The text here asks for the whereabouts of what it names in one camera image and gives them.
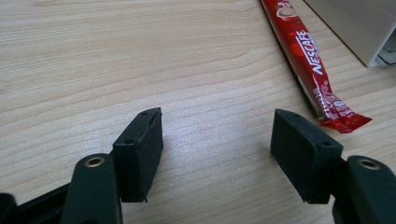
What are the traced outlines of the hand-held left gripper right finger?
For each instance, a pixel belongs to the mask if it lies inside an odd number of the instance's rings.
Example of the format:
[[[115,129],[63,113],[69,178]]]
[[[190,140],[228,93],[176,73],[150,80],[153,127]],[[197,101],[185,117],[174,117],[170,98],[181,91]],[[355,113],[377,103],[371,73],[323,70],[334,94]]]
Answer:
[[[325,204],[343,146],[303,116],[276,109],[271,154],[304,202]]]

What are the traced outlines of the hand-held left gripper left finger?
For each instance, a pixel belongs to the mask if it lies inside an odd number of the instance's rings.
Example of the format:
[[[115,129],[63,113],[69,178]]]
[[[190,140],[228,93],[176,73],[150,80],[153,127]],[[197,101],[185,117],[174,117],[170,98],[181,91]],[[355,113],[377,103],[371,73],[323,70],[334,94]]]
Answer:
[[[119,195],[124,203],[147,199],[163,151],[162,111],[140,112],[113,143]]]

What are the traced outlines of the red coffee stick packet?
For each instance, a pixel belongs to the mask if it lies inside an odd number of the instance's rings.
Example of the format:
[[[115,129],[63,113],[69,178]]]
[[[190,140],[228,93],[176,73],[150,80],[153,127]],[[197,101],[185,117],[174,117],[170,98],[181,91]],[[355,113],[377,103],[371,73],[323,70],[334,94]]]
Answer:
[[[352,133],[371,121],[355,113],[332,91],[318,46],[289,0],[261,0],[281,48],[296,74],[320,124]]]

